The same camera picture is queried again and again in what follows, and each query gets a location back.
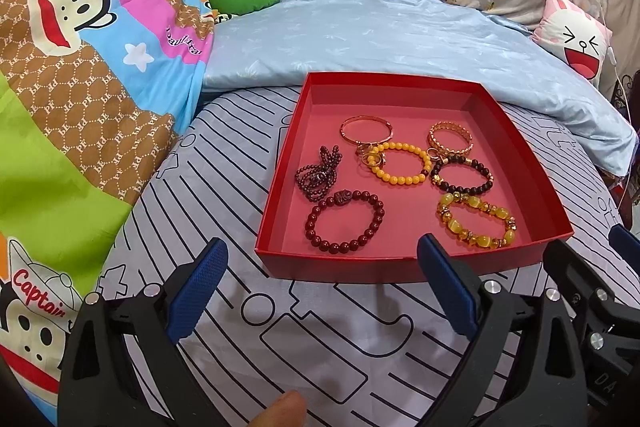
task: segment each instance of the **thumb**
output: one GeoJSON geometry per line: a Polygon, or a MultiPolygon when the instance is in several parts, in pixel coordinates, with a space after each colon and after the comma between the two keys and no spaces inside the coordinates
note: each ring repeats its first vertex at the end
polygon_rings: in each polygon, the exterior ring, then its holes
{"type": "Polygon", "coordinates": [[[302,427],[306,402],[298,391],[289,391],[256,416],[247,427],[302,427]]]}

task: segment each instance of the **blue clamp pad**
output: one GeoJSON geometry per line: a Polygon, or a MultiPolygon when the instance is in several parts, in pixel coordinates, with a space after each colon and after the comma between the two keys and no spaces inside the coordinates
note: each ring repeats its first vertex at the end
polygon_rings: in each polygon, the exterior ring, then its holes
{"type": "Polygon", "coordinates": [[[418,240],[417,254],[420,269],[454,331],[473,340],[478,332],[476,302],[449,264],[449,256],[430,233],[418,240]]]}
{"type": "Polygon", "coordinates": [[[609,230],[609,246],[640,275],[640,241],[622,225],[613,225],[609,230]]]}
{"type": "Polygon", "coordinates": [[[207,247],[208,251],[169,307],[166,334],[173,344],[193,333],[226,271],[229,254],[225,242],[217,239],[207,247]]]}

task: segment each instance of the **yellow beaded bracelet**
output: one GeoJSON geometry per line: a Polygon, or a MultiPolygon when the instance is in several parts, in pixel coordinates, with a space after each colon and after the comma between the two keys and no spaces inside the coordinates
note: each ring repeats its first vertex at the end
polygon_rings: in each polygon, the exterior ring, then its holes
{"type": "Polygon", "coordinates": [[[465,241],[471,246],[477,245],[481,248],[508,247],[516,237],[516,220],[511,216],[509,211],[506,208],[497,207],[494,204],[482,201],[477,196],[469,196],[468,194],[461,194],[460,192],[444,194],[443,197],[440,198],[437,214],[442,222],[447,225],[447,228],[458,236],[460,241],[465,241]],[[449,210],[451,203],[465,203],[471,208],[476,208],[485,214],[503,220],[506,227],[504,236],[498,238],[489,237],[488,235],[476,235],[470,230],[464,229],[462,225],[453,218],[449,210]]]}
{"type": "Polygon", "coordinates": [[[383,182],[391,183],[392,185],[417,185],[425,181],[429,177],[431,171],[431,159],[427,154],[427,151],[423,151],[415,145],[409,145],[408,143],[400,142],[384,142],[372,147],[367,153],[367,165],[371,169],[371,172],[380,178],[383,182]],[[424,168],[419,174],[415,176],[392,176],[388,172],[383,171],[380,167],[379,158],[386,150],[407,151],[417,155],[422,159],[424,168]]]}

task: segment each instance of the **bracelet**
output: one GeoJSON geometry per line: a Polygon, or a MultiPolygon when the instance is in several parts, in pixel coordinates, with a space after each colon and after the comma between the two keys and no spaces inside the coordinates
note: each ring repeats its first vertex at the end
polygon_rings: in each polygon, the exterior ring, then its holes
{"type": "Polygon", "coordinates": [[[333,196],[326,198],[324,201],[318,201],[318,204],[311,209],[311,214],[306,217],[305,223],[305,237],[311,242],[311,246],[318,248],[319,250],[329,253],[347,253],[348,251],[356,251],[359,247],[364,247],[369,239],[371,239],[378,231],[382,218],[385,215],[385,204],[380,201],[375,194],[369,194],[366,190],[360,192],[359,190],[340,190],[333,196]],[[316,221],[321,212],[328,206],[345,206],[351,202],[351,200],[360,200],[369,203],[373,207],[373,219],[369,224],[369,227],[360,235],[357,239],[352,239],[350,242],[344,241],[343,243],[329,243],[316,234],[316,221]]]}
{"type": "Polygon", "coordinates": [[[390,123],[388,123],[388,121],[384,120],[383,118],[380,118],[378,116],[367,116],[366,114],[361,114],[359,116],[352,116],[351,118],[347,118],[347,120],[342,122],[340,126],[340,135],[345,140],[347,140],[347,142],[349,142],[350,144],[360,147],[361,145],[374,145],[376,143],[382,143],[382,142],[391,140],[394,137],[394,128],[391,126],[390,123]],[[359,120],[371,120],[371,121],[383,123],[384,125],[386,125],[386,128],[389,130],[389,136],[375,142],[361,142],[360,140],[354,140],[353,138],[349,138],[344,132],[344,128],[347,127],[348,124],[353,123],[355,121],[359,121],[359,120]]]}
{"type": "Polygon", "coordinates": [[[409,145],[408,143],[381,143],[379,145],[376,145],[369,151],[369,155],[366,159],[366,165],[371,169],[371,172],[373,172],[373,174],[375,174],[383,182],[391,183],[392,185],[417,185],[418,183],[422,183],[423,181],[425,181],[425,179],[427,179],[427,177],[429,176],[429,171],[431,170],[431,159],[429,158],[427,151],[423,151],[419,147],[416,147],[415,145],[409,145]],[[416,174],[415,176],[392,176],[388,172],[383,171],[380,167],[380,163],[378,163],[376,160],[376,157],[379,156],[382,161],[382,153],[387,149],[407,151],[417,155],[423,160],[424,168],[420,171],[419,174],[416,174]]]}
{"type": "Polygon", "coordinates": [[[478,160],[471,160],[458,154],[452,154],[446,156],[446,158],[441,158],[436,161],[433,169],[431,170],[431,183],[437,185],[442,190],[446,190],[450,194],[453,194],[454,192],[460,192],[461,194],[468,194],[469,196],[479,196],[480,194],[488,191],[491,187],[494,186],[494,175],[489,172],[489,169],[486,168],[484,164],[478,163],[478,160]],[[478,187],[471,188],[456,187],[455,185],[450,185],[440,177],[440,169],[450,163],[460,163],[462,165],[473,167],[475,170],[480,172],[482,176],[486,177],[486,183],[483,185],[479,185],[478,187]]]}
{"type": "Polygon", "coordinates": [[[432,125],[431,129],[429,130],[428,140],[431,147],[433,147],[440,156],[449,156],[452,154],[467,156],[471,152],[471,149],[473,149],[474,147],[472,143],[471,133],[469,133],[469,131],[466,130],[461,125],[458,125],[457,123],[449,122],[449,121],[438,122],[432,125]],[[460,134],[460,136],[462,136],[469,143],[469,146],[460,150],[449,149],[447,147],[444,147],[444,145],[440,143],[438,140],[436,140],[436,137],[435,137],[435,132],[440,129],[447,129],[460,134]]]}
{"type": "Polygon", "coordinates": [[[296,183],[307,200],[316,203],[325,197],[338,177],[335,169],[340,160],[342,160],[342,154],[337,145],[334,145],[331,153],[323,145],[320,148],[320,161],[322,162],[320,165],[305,165],[296,171],[296,183]]]}
{"type": "Polygon", "coordinates": [[[458,236],[460,241],[465,241],[469,245],[477,245],[481,248],[500,248],[508,247],[516,237],[516,220],[506,208],[497,207],[494,204],[489,204],[486,201],[482,201],[477,196],[469,196],[468,194],[462,194],[460,192],[454,192],[453,194],[444,194],[440,198],[438,204],[438,215],[443,223],[447,225],[447,228],[458,236]],[[470,230],[464,229],[462,225],[453,218],[449,205],[451,203],[465,203],[471,208],[476,208],[485,214],[498,217],[504,221],[506,231],[502,238],[489,237],[488,235],[476,235],[470,230]]]}

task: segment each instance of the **red tray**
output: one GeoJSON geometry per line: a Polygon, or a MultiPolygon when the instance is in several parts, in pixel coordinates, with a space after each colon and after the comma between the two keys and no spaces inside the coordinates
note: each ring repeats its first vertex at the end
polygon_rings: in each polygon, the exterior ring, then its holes
{"type": "MultiPolygon", "coordinates": [[[[360,140],[386,136],[386,126],[372,121],[350,124],[347,131],[360,140]]],[[[450,148],[465,142],[452,132],[437,138],[450,148]]],[[[415,155],[389,151],[385,171],[397,176],[417,174],[422,168],[415,155]]],[[[460,165],[445,166],[440,175],[456,185],[476,186],[486,181],[477,171],[460,165]]],[[[452,205],[452,213],[477,234],[502,237],[501,220],[452,205]]],[[[368,204],[353,201],[328,208],[316,231],[330,243],[358,237],[372,217],[368,204]]],[[[542,260],[547,243],[566,239],[574,230],[545,171],[529,145],[497,102],[473,82],[384,73],[310,73],[293,113],[276,166],[262,217],[255,251],[274,277],[315,282],[391,283],[424,281],[416,259],[418,239],[431,232],[447,252],[467,261],[478,274],[529,266],[542,260]],[[339,134],[351,116],[370,114],[393,125],[394,141],[426,149],[431,125],[449,120],[466,127],[473,136],[469,157],[494,175],[494,187],[482,199],[506,207],[516,218],[516,239],[509,248],[484,250],[462,243],[436,216],[443,192],[430,181],[420,185],[390,185],[360,163],[355,147],[339,134]],[[306,216],[314,206],[297,188],[297,169],[319,162],[325,145],[340,147],[337,183],[344,188],[368,190],[385,203],[378,233],[356,252],[331,255],[313,248],[305,238],[306,216]]]]}

